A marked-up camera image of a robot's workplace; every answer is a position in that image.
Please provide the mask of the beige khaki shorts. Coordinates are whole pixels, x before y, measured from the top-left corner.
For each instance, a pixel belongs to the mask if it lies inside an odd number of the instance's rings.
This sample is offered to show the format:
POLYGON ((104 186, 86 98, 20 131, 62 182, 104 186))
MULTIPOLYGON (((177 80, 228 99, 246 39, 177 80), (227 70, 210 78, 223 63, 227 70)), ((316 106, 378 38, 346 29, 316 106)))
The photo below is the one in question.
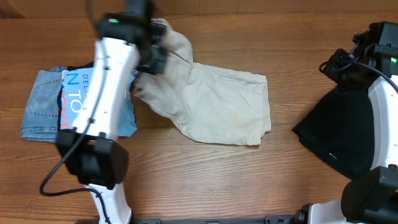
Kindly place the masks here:
POLYGON ((266 76, 194 62, 190 41, 165 19, 157 22, 165 26, 165 70, 138 74, 134 96, 194 141, 259 145, 271 130, 266 76))

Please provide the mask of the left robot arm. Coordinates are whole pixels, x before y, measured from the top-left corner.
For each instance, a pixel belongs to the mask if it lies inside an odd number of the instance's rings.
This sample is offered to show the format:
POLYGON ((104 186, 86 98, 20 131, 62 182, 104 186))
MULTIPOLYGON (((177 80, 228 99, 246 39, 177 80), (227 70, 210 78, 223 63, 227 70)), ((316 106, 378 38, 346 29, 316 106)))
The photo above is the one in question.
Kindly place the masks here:
POLYGON ((65 165, 83 184, 78 191, 92 195, 98 223, 134 221, 123 187, 129 153, 117 142, 118 123, 132 73, 158 75, 165 69, 165 26, 152 20, 154 11, 150 0, 128 0, 124 12, 107 13, 94 24, 98 40, 83 111, 71 128, 57 133, 62 158, 48 176, 65 165))

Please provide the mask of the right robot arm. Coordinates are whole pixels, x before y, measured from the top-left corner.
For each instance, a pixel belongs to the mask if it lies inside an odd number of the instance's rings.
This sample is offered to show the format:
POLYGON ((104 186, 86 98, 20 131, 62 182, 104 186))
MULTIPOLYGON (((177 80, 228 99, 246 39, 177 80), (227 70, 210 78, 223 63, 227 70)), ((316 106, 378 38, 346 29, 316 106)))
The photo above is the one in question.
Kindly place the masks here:
POLYGON ((300 143, 349 178, 341 198, 291 223, 397 222, 397 24, 374 22, 319 66, 335 87, 294 127, 300 143))

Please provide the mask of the folded light blue t-shirt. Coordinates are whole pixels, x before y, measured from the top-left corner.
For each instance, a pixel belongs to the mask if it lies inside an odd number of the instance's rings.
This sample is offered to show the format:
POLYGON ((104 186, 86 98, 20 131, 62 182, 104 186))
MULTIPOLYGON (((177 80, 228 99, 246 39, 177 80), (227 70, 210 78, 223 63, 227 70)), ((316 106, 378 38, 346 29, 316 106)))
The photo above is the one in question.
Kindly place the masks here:
MULTIPOLYGON (((94 68, 69 68, 62 72, 60 124, 58 125, 60 129, 71 129, 72 122, 83 110, 93 70, 94 68)), ((137 131, 134 105, 131 100, 131 84, 136 74, 137 72, 133 72, 130 75, 124 92, 125 100, 122 103, 118 124, 118 134, 121 137, 131 137, 137 131)))

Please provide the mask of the folded blue denim jeans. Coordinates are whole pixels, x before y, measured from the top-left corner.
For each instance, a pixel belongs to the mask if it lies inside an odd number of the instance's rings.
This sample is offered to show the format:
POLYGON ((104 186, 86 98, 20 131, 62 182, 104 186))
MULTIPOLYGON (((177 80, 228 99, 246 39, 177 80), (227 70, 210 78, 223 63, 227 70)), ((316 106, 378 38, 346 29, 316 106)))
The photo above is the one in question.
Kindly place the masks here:
POLYGON ((62 86, 62 72, 58 66, 38 72, 25 108, 21 137, 31 141, 54 142, 58 131, 58 96, 62 86))

